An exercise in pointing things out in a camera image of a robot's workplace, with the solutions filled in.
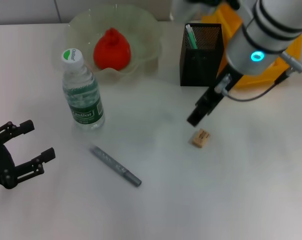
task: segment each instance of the blue light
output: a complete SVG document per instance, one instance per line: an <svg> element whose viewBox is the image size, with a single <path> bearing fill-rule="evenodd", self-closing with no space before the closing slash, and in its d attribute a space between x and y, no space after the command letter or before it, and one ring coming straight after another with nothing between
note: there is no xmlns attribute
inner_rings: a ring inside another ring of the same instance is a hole
<svg viewBox="0 0 302 240"><path fill-rule="evenodd" d="M261 51L255 51L251 54L251 60L254 62L262 61L264 58L264 53Z"/></svg>

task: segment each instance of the cable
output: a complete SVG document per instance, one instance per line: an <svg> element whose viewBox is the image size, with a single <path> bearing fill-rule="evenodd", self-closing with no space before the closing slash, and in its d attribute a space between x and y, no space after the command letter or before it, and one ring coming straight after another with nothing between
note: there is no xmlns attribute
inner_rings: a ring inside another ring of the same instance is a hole
<svg viewBox="0 0 302 240"><path fill-rule="evenodd" d="M247 101L256 100L256 99L258 99L258 98L260 98L260 97L266 95L266 94L267 94L269 91L271 91L276 85L277 85L277 84L273 84L273 85L272 85L271 87L269 87L265 92L261 93L261 94L258 95L258 96L252 97L252 98L250 98L250 99L236 99L236 98L230 96L230 95L229 95L229 92L228 92L225 88L222 90L222 94L223 94L225 97L227 97L227 98L229 98L229 99L231 99L231 100L234 100L234 101L238 101L238 102L243 103L243 102L247 102Z"/></svg>

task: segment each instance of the pen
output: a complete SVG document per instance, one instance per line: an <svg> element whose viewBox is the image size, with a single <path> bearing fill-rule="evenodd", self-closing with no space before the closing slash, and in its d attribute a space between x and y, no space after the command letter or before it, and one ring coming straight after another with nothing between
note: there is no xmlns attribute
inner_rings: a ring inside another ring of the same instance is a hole
<svg viewBox="0 0 302 240"><path fill-rule="evenodd" d="M196 38L195 38L195 34L194 31L192 29L192 27L190 26L190 24L185 26L186 31L188 33L189 36L189 40L190 40L190 45L193 49L197 49L197 45L196 45Z"/></svg>
<svg viewBox="0 0 302 240"><path fill-rule="evenodd" d="M101 160L103 163L105 163L107 166L109 166L111 169L113 169L115 172L117 172L117 174L121 175L123 178L125 178L127 181L129 181L131 184L133 184L136 187L139 187L139 185L141 185L141 183L142 183L141 180L139 180L136 176L134 176L130 171L128 171L120 163L118 163L114 158L112 158L106 152L101 150L98 146L92 145L90 147L90 151L99 160Z"/></svg>

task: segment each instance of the gray marker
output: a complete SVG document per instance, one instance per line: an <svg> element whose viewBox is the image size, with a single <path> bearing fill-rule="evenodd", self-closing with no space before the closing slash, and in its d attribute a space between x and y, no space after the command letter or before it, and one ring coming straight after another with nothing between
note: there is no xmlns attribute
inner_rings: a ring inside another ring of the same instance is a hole
<svg viewBox="0 0 302 240"><path fill-rule="evenodd" d="M125 178L134 186L138 187L141 185L142 181L139 180L136 176L134 176L130 171L128 171L125 167L119 164L114 158L109 156L106 152L101 150L98 146L92 145L90 147L90 151L94 154L99 160Z"/></svg>

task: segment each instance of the eraser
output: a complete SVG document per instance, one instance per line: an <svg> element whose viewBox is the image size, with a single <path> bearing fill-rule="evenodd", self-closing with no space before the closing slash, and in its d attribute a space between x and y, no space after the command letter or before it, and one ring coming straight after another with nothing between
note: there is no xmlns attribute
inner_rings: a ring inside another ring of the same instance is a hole
<svg viewBox="0 0 302 240"><path fill-rule="evenodd" d="M193 138L192 143L197 147L202 148L206 144L206 141L209 139L209 137L210 134L207 131L200 129L195 138Z"/></svg>

